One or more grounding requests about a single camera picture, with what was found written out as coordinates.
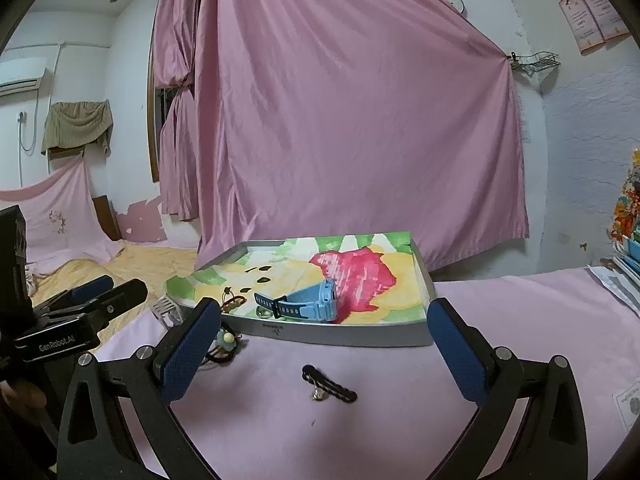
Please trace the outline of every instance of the certificate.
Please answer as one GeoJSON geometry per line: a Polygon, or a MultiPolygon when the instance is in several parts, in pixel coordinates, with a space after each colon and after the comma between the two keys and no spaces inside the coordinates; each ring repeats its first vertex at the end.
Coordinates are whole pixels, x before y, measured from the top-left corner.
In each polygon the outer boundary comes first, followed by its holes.
{"type": "Polygon", "coordinates": [[[604,43],[596,20],[584,0],[561,0],[560,8],[569,22],[580,52],[604,43]]]}
{"type": "Polygon", "coordinates": [[[610,40],[616,36],[628,34],[625,22],[622,21],[616,9],[609,0],[584,0],[589,10],[596,19],[598,27],[605,40],[610,40]]]}

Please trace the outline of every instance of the blue gripper pad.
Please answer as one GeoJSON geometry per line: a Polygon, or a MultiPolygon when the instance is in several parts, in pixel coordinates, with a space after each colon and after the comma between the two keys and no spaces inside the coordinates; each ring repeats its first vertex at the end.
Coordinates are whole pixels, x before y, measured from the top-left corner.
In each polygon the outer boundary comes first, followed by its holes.
{"type": "Polygon", "coordinates": [[[487,376],[484,365],[462,333],[470,327],[442,298],[431,301],[427,326],[462,396],[481,406],[488,393],[487,376]]]}
{"type": "Polygon", "coordinates": [[[202,298],[181,325],[170,328],[156,347],[153,371],[169,404],[187,391],[222,323],[217,301],[202,298]]]}
{"type": "Polygon", "coordinates": [[[71,289],[71,298],[76,305],[86,303],[93,298],[97,298],[101,294],[113,288],[113,278],[111,276],[100,276],[95,280],[91,280],[84,285],[76,286],[71,289]]]}

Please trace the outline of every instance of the hand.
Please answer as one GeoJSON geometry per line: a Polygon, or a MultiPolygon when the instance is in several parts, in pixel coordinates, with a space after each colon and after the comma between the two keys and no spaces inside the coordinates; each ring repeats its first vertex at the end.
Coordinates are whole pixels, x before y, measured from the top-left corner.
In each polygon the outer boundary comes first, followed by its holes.
{"type": "Polygon", "coordinates": [[[47,398],[39,387],[28,381],[18,379],[16,381],[0,383],[0,391],[4,402],[25,420],[37,424],[33,410],[44,408],[47,398]]]}

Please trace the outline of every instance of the blue smartwatch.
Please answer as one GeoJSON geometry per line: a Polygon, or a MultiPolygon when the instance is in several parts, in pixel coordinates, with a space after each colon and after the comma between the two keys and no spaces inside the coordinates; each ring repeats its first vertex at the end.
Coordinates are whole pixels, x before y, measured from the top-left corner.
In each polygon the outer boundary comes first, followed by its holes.
{"type": "Polygon", "coordinates": [[[320,283],[275,299],[259,292],[254,294],[254,298],[258,304],[256,313],[259,317],[264,317],[260,315],[260,309],[269,310],[268,317],[273,316],[274,319],[292,317],[312,321],[333,321],[338,317],[334,280],[322,280],[320,283]]]}

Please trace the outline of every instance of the wire basket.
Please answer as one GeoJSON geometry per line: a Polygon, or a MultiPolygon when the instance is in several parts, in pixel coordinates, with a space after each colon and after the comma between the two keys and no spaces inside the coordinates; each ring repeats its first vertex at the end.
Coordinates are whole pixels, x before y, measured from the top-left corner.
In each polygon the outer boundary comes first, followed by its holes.
{"type": "Polygon", "coordinates": [[[516,56],[516,53],[512,52],[510,59],[513,70],[529,74],[560,66],[558,54],[553,52],[539,52],[533,56],[516,56]]]}

